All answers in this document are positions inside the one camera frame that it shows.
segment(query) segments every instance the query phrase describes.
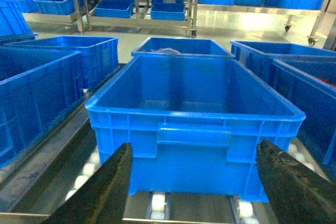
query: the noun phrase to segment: shiny floor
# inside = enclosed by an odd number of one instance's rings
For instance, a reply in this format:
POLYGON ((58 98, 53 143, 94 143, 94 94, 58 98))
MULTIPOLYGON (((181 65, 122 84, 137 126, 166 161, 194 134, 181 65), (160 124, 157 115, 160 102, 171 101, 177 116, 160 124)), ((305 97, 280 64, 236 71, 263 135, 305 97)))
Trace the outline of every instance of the shiny floor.
MULTIPOLYGON (((319 42, 316 47, 322 48, 336 14, 327 13, 317 32, 319 42)), ((198 38, 214 39, 227 49, 231 40, 255 40, 292 42, 308 45, 307 38, 315 22, 315 17, 294 17, 292 27, 285 32, 287 17, 284 15, 230 13, 198 11, 198 38)), ((29 24, 38 38, 48 38, 57 35, 80 35, 77 25, 29 24)), ((119 37, 119 62, 131 60, 131 51, 142 41, 151 36, 184 37, 185 32, 167 29, 139 29, 122 27, 93 27, 92 31, 83 33, 85 36, 115 36, 119 37)))

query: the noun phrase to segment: crate rim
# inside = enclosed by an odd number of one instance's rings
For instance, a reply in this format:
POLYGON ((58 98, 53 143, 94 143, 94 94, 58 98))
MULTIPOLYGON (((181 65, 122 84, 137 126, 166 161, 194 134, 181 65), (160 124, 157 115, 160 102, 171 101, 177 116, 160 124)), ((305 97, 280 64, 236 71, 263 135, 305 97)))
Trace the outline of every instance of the crate rim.
POLYGON ((289 64, 287 64, 285 61, 282 60, 274 60, 272 63, 274 66, 290 73, 291 75, 295 76, 296 78, 306 82, 307 84, 311 84, 313 83, 313 85, 323 91, 324 93, 326 93, 327 95, 336 98, 336 88, 331 87, 330 85, 328 85, 327 83, 324 83, 323 81, 319 80, 318 78, 298 69, 295 68, 289 64))
MULTIPOLYGON (((17 50, 17 49, 19 49, 19 50, 23 50, 23 51, 29 51, 29 52, 31 52, 31 49, 25 49, 25 48, 0 47, 0 50, 1 50, 1 49, 9 49, 9 50, 17 50)), ((39 67, 30 69, 30 70, 25 71, 25 72, 23 72, 23 73, 17 74, 17 75, 12 76, 12 77, 9 77, 9 78, 7 78, 7 79, 4 79, 4 80, 0 81, 0 85, 1 85, 1 84, 5 84, 5 83, 8 83, 8 82, 13 81, 13 80, 16 80, 16 79, 18 79, 18 78, 21 78, 22 76, 26 76, 26 75, 28 75, 28 74, 31 74, 31 73, 33 73, 33 72, 35 72, 35 71, 38 71, 38 70, 40 70, 40 69, 43 69, 43 68, 45 68, 45 67, 48 67, 48 66, 52 66, 52 65, 58 64, 60 61, 63 61, 63 60, 65 60, 65 59, 68 59, 68 58, 71 58, 71 57, 73 57, 73 56, 75 56, 75 55, 79 55, 79 54, 80 54, 80 51, 71 51, 71 50, 68 50, 68 51, 45 50, 45 49, 35 49, 35 50, 38 50, 38 51, 40 51, 40 52, 43 52, 43 51, 64 52, 64 53, 67 53, 67 52, 68 52, 69 54, 66 55, 66 56, 63 56, 63 57, 61 57, 61 58, 59 58, 59 59, 57 59, 57 60, 53 60, 53 61, 51 61, 51 62, 48 62, 48 63, 46 63, 46 64, 43 64, 43 65, 41 65, 41 66, 39 66, 39 67)))
MULTIPOLYGON (((148 58, 162 57, 162 56, 143 56, 148 58)), ((269 85, 264 83, 259 77, 253 74, 250 70, 244 67, 240 62, 233 59, 216 58, 221 60, 230 60, 233 64, 238 65, 240 68, 247 70, 247 73, 252 77, 256 78, 258 83, 266 88, 270 95, 276 96, 286 108, 293 113, 293 115, 279 116, 279 115, 255 115, 255 114, 229 114, 229 113, 202 113, 202 112, 181 112, 181 111, 160 111, 160 110, 141 110, 141 109, 126 109, 126 108, 112 108, 105 106, 98 106, 97 102, 100 97, 103 96, 115 83, 116 81, 141 57, 134 57, 125 67, 123 67, 110 81, 108 81, 103 88, 97 91, 85 104, 88 111, 94 112, 105 112, 105 113, 122 113, 122 114, 137 114, 137 115, 159 115, 159 116, 171 116, 171 117, 183 117, 183 118, 204 118, 207 119, 247 119, 250 121, 303 121, 306 115, 303 111, 298 109, 293 103, 288 101, 285 97, 279 95, 274 89, 269 85)), ((179 58, 197 58, 192 56, 179 56, 179 58)), ((214 59, 214 57, 205 56, 208 59, 214 59)))
MULTIPOLYGON (((221 50, 225 51, 229 56, 235 57, 235 55, 233 53, 231 53, 229 50, 227 50, 226 48, 224 48, 222 45, 220 45, 217 41, 213 40, 213 39, 192 39, 192 38, 181 38, 181 37, 148 37, 147 39, 145 39, 144 41, 142 41, 135 49, 132 50, 131 54, 132 56, 138 54, 138 53, 143 53, 143 52, 139 52, 139 49, 142 48, 149 40, 151 39, 169 39, 169 40, 189 40, 189 41, 200 41, 200 40, 209 40, 212 43, 216 44, 221 50)), ((167 55, 164 53, 159 53, 159 52, 147 52, 149 54, 161 54, 161 55, 167 55)), ((180 56, 183 55, 198 55, 198 56, 203 56, 204 54, 180 54, 180 56)))

